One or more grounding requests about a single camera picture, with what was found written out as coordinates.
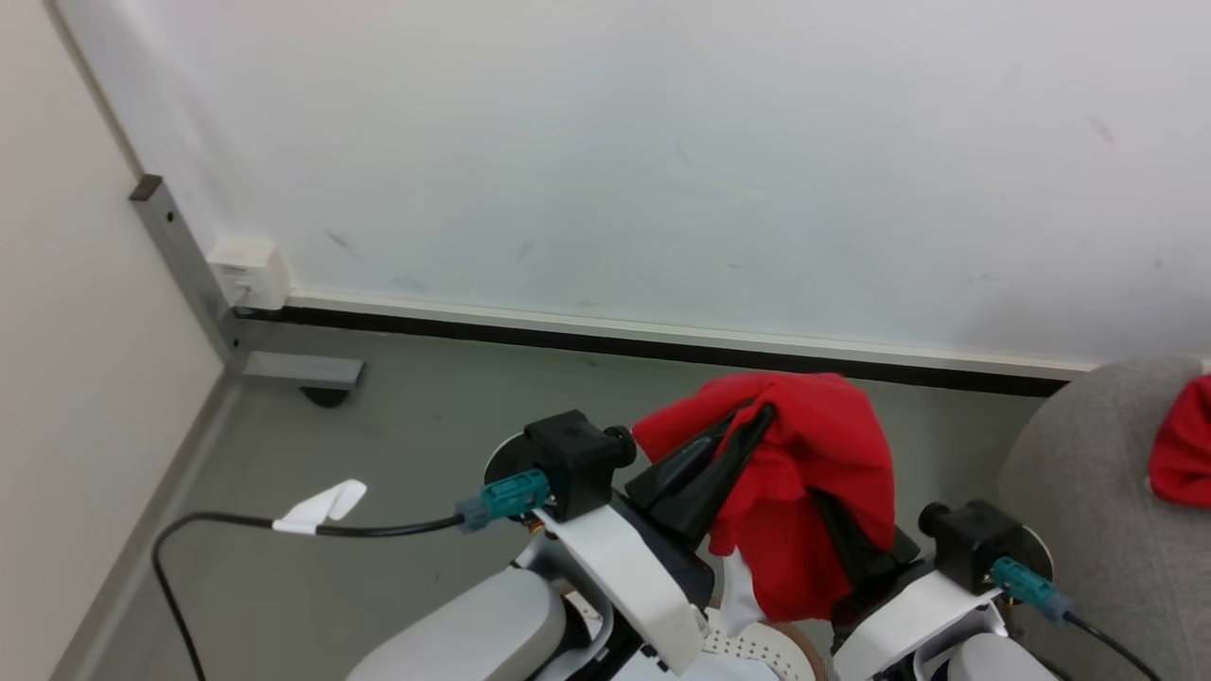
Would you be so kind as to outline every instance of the red cloth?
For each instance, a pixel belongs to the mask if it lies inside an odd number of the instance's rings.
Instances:
[[[1154,494],[1175,504],[1211,508],[1211,376],[1177,396],[1148,462]]]
[[[895,538],[891,452],[861,390],[836,374],[729,376],[643,419],[635,437],[656,462],[750,400],[727,437],[763,405],[777,418],[716,517],[710,550],[740,549],[770,620],[828,619],[850,584],[808,488],[837,497],[879,548]]]

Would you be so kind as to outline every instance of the metal post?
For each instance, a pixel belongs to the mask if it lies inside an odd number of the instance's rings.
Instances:
[[[144,174],[130,200],[214,351],[235,373],[297,385],[321,406],[339,405],[361,383],[366,371],[362,360],[241,350],[240,332],[247,322],[228,304],[167,183],[160,176]]]

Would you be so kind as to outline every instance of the power outlet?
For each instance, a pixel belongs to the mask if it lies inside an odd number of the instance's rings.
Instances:
[[[231,307],[279,310],[291,277],[277,246],[260,236],[224,234],[206,257]]]

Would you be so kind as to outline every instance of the gray floor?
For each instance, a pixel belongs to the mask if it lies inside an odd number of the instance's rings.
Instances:
[[[371,371],[363,389],[331,411],[292,389],[246,385],[190,492],[190,509],[280,516],[304,497],[356,477],[369,493],[346,522],[442,516],[476,492],[493,448],[526,423],[579,408],[602,427],[627,424],[735,371],[288,326],[265,326],[258,336],[254,343],[265,349],[365,357]],[[925,503],[992,494],[1001,460],[1039,404],[861,387],[891,442],[900,522],[914,534]],[[212,681],[338,681],[378,642],[498,571],[524,543],[510,523],[470,537],[377,542],[197,527],[173,540],[166,561]],[[827,624],[804,629],[823,652]],[[151,584],[94,679],[193,679]]]

